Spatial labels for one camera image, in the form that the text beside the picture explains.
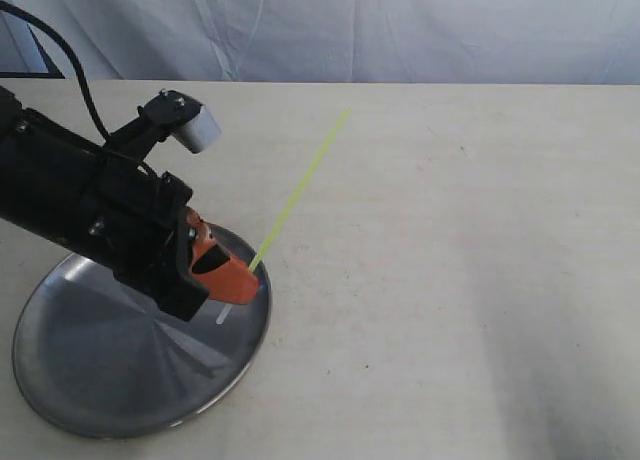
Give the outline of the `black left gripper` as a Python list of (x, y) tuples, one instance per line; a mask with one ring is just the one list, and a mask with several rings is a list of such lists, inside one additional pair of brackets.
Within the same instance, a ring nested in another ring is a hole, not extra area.
[(79, 157), (86, 175), (79, 196), (81, 256), (182, 321), (191, 320), (207, 297), (227, 304), (255, 297), (257, 276), (187, 208), (193, 191), (182, 180), (101, 147), (82, 147)]

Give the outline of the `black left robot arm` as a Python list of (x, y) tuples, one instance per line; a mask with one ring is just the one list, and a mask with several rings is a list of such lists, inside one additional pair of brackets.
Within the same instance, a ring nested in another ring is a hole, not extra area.
[(1, 216), (109, 269), (188, 321), (208, 300), (245, 305), (259, 281), (190, 205), (192, 189), (148, 168), (175, 138), (193, 153), (220, 134), (207, 107), (164, 90), (97, 145), (1, 93)]

